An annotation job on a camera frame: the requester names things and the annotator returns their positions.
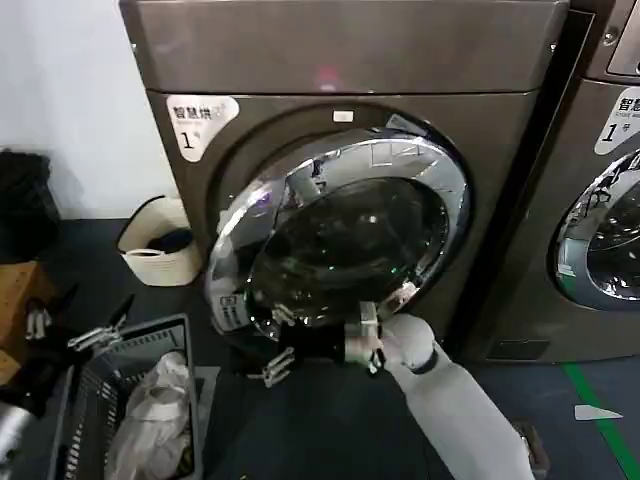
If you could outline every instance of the white wall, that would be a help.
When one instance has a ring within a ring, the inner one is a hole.
[[[0,1],[0,146],[50,155],[64,218],[176,194],[117,0]]]

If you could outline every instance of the sticker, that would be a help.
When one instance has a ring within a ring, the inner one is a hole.
[[[573,268],[570,265],[564,265],[562,263],[558,264],[558,273],[560,275],[565,275],[567,277],[575,277],[576,274],[573,272]]]
[[[336,123],[353,122],[353,111],[352,110],[334,110],[333,121]]]
[[[606,155],[639,131],[640,87],[629,87],[618,97],[593,150]]]
[[[188,162],[199,162],[211,140],[240,113],[233,97],[217,95],[169,95],[167,109],[180,153]]]
[[[604,420],[623,418],[622,415],[604,408],[594,407],[592,405],[575,405],[573,414],[576,420]]]
[[[249,325],[251,320],[247,315],[244,295],[235,293],[230,295],[212,295],[211,305],[218,325],[225,332]]]
[[[427,131],[420,128],[418,125],[413,123],[411,120],[407,120],[402,115],[398,115],[394,113],[389,118],[389,121],[386,125],[387,128],[394,128],[396,130],[403,130],[405,132],[413,133],[414,135],[418,135],[420,137],[426,137]]]

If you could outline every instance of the dark floor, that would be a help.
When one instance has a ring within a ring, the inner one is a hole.
[[[61,290],[80,282],[65,321],[81,330],[101,325],[135,293],[130,323],[186,312],[196,364],[228,365],[228,347],[210,326],[200,283],[169,289],[142,285],[115,251],[122,225],[120,220],[64,222],[57,245],[43,255]],[[582,369],[602,406],[624,415],[616,425],[640,461],[640,357]],[[551,461],[549,479],[627,478],[596,424],[573,418],[574,405],[582,402],[561,366],[470,370],[509,419],[535,425]],[[56,410],[54,400],[49,415],[28,432],[15,478],[45,478]],[[222,373],[204,459],[207,478],[216,479],[450,478],[390,377],[370,379],[359,370],[316,365],[270,391]]]

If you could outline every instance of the white robotic arm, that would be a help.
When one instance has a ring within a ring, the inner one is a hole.
[[[383,324],[382,344],[385,369],[456,480],[534,480],[526,443],[427,322],[395,315]]]

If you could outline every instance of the washing machine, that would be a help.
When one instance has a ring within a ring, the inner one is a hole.
[[[573,2],[567,25],[556,52],[566,40],[567,55],[554,59],[564,67],[550,72],[569,75],[550,79],[560,102],[538,125],[534,171],[506,236],[492,239],[495,267],[469,282],[483,297],[462,315],[476,322],[470,359],[640,353],[640,5]]]
[[[218,331],[270,355],[364,302],[441,338],[567,8],[123,1]]]

